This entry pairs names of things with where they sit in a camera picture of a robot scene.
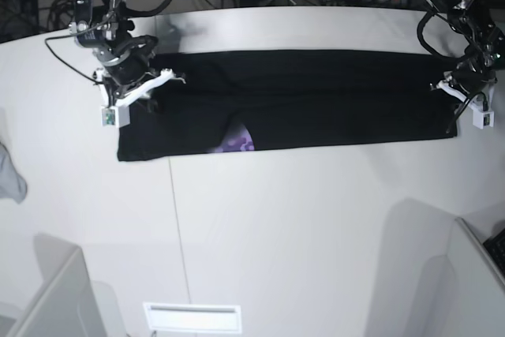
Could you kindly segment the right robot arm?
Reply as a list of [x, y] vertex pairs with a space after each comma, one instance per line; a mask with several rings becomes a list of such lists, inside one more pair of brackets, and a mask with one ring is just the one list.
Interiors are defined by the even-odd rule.
[[159, 109], [148, 85], [165, 84], [166, 69], [151, 66], [159, 39], [133, 36], [134, 17], [153, 17], [173, 0], [163, 0], [147, 11], [130, 9], [126, 0], [75, 0], [73, 33], [77, 45], [92, 50], [99, 68], [92, 80], [104, 91], [106, 107], [141, 103], [150, 112]]

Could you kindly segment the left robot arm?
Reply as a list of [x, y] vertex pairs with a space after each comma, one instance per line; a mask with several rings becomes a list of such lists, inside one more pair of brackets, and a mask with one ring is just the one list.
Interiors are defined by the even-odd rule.
[[[417, 25], [417, 39], [434, 57], [454, 65], [445, 75], [450, 87], [463, 91], [464, 99], [496, 82], [504, 69], [504, 33], [492, 19], [483, 0], [425, 0], [428, 8]], [[459, 57], [446, 56], [433, 48], [424, 36], [426, 24], [438, 17], [468, 43]]]

